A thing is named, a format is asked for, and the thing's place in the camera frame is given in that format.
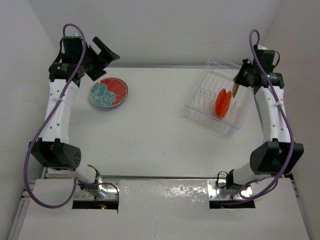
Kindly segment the yellow patterned plate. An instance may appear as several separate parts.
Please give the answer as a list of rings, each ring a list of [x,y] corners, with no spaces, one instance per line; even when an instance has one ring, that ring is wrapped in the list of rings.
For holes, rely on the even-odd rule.
[[[239,85],[237,83],[234,83],[233,84],[233,87],[232,87],[232,97],[235,98],[236,97],[236,94],[238,92],[238,89],[239,89]]]

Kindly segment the orange plastic plate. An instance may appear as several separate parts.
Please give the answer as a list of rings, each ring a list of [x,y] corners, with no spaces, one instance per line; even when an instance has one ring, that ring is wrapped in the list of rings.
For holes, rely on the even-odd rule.
[[[225,116],[228,112],[228,109],[230,107],[230,102],[232,100],[232,92],[231,91],[228,91],[226,94],[225,94],[225,97],[224,97],[224,102],[223,102],[223,109],[221,110],[221,112],[223,113],[223,116]]]
[[[222,113],[222,109],[223,109],[223,105],[224,105],[224,100],[225,100],[225,94],[227,93],[226,89],[223,88],[217,98],[216,98],[216,102],[215,102],[215,114],[220,117],[220,118],[224,118],[225,116],[223,116]]]

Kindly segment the red teal floral plate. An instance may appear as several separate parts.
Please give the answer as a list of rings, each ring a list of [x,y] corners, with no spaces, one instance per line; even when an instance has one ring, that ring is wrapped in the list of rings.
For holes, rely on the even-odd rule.
[[[128,96],[127,84],[116,77],[108,77],[95,83],[89,92],[89,100],[100,108],[113,108],[120,105]]]

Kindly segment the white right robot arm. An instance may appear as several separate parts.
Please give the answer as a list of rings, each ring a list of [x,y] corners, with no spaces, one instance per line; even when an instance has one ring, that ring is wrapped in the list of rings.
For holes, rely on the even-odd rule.
[[[249,158],[249,163],[232,169],[226,177],[226,189],[239,191],[250,181],[277,174],[288,175],[304,153],[304,146],[295,142],[287,126],[284,107],[284,79],[274,72],[274,50],[254,49],[253,61],[244,59],[234,78],[240,86],[251,88],[263,133],[262,145]]]

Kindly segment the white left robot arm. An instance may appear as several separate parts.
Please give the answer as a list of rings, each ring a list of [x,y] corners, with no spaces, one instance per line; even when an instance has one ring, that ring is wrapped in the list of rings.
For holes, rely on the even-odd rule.
[[[57,58],[49,67],[49,99],[45,126],[32,147],[32,156],[45,168],[61,171],[82,183],[93,184],[97,172],[82,159],[81,150],[69,144],[69,122],[72,104],[81,79],[88,75],[93,81],[103,76],[105,68],[120,57],[98,37],[93,42],[100,53],[79,36],[64,36],[59,42]]]

